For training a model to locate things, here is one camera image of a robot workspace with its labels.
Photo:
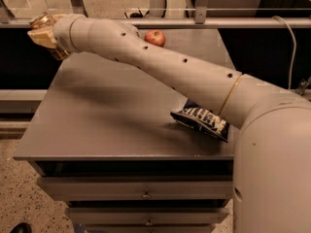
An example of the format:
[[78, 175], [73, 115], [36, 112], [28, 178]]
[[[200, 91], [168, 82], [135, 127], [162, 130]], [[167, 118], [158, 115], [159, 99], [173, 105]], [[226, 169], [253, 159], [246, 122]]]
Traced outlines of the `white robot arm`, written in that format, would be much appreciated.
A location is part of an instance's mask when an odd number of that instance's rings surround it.
[[133, 65], [239, 130], [234, 233], [311, 233], [311, 102], [271, 83], [156, 47], [131, 24], [53, 17], [28, 33], [37, 45]]

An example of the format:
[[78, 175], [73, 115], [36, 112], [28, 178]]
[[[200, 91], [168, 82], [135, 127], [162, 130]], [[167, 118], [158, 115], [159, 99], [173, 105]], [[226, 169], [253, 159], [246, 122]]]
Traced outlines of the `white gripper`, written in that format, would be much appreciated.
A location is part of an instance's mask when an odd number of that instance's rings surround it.
[[30, 39], [48, 49], [55, 49], [56, 45], [59, 45], [70, 52], [82, 52], [84, 32], [80, 29], [80, 22], [85, 17], [78, 14], [58, 14], [52, 15], [52, 18], [56, 21], [53, 31], [51, 27], [30, 30], [27, 32]]

